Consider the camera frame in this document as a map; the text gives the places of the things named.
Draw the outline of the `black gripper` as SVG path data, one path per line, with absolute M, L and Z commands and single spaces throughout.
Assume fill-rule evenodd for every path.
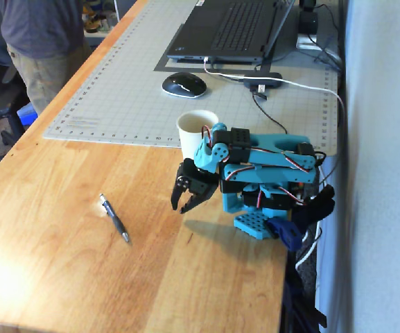
M 171 194 L 173 210 L 177 209 L 180 197 L 185 191 L 188 191 L 191 196 L 180 209 L 181 214 L 209 200 L 215 193 L 218 182 L 217 173 L 200 169 L 191 158 L 185 158 L 177 171 Z

